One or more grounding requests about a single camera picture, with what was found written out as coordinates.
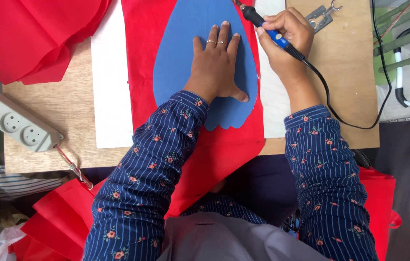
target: navy striped floral shirt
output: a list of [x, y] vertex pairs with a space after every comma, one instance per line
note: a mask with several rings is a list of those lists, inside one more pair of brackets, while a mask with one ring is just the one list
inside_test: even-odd
[[[94, 199], [83, 260], [154, 261], [160, 256], [163, 217], [207, 111], [202, 98], [180, 91], [135, 131], [134, 145]], [[286, 156], [298, 177], [300, 240], [335, 261], [374, 261], [359, 169], [339, 122], [330, 117], [318, 105], [285, 119]], [[265, 223], [225, 196], [208, 194], [183, 215], [197, 211]]]

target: hand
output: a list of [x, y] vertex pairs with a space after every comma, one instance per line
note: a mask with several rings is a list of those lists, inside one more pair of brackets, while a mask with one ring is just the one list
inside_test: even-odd
[[305, 17], [298, 10], [290, 7], [277, 15], [264, 16], [263, 18], [266, 22], [262, 24], [262, 27], [256, 28], [256, 33], [263, 50], [268, 55], [269, 64], [273, 71], [283, 83], [289, 78], [307, 77], [305, 64], [275, 45], [264, 30], [278, 30], [285, 39], [308, 58], [313, 43], [314, 30], [305, 20]]
[[235, 33], [228, 43], [229, 22], [221, 24], [221, 30], [214, 25], [208, 36], [205, 50], [198, 36], [194, 37], [194, 59], [190, 78], [184, 86], [185, 91], [194, 92], [211, 104], [215, 97], [233, 97], [241, 102], [248, 102], [248, 95], [234, 83], [236, 71], [237, 47], [240, 35]]

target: blue paper cutout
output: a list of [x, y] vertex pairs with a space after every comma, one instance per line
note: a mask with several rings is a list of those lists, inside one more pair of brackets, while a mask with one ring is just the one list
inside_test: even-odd
[[208, 110], [205, 128], [214, 130], [230, 126], [239, 128], [253, 110], [258, 92], [256, 66], [242, 21], [230, 0], [178, 0], [170, 16], [158, 49], [153, 68], [153, 93], [157, 106], [180, 91], [190, 77], [192, 65], [192, 38], [200, 36], [202, 45], [214, 24], [229, 21], [229, 40], [234, 33], [241, 35], [236, 59], [234, 81], [247, 93], [250, 100], [241, 103], [234, 98], [216, 98]]

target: white paper sheet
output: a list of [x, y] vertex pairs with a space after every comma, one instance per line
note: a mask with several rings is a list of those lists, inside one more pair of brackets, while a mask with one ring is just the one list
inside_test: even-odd
[[[255, 8], [261, 15], [275, 15], [286, 6], [285, 1], [256, 0]], [[113, 0], [91, 44], [97, 148], [132, 146], [131, 97], [120, 0]], [[264, 135], [265, 138], [283, 138], [284, 117], [290, 114], [289, 97], [259, 43], [258, 52]]]
[[97, 149], [132, 146], [126, 31], [121, 0], [113, 0], [91, 39]]
[[[276, 15], [286, 9], [285, 1], [256, 0], [255, 9], [261, 15]], [[271, 69], [268, 56], [258, 42], [260, 56], [260, 99], [263, 105], [265, 138], [283, 138], [286, 128], [284, 118], [290, 115], [290, 101], [286, 88]]]

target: power outlet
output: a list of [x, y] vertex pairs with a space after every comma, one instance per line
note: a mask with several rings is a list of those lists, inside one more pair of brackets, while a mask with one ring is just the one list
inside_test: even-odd
[[0, 130], [34, 152], [51, 150], [63, 139], [57, 130], [1, 93]]

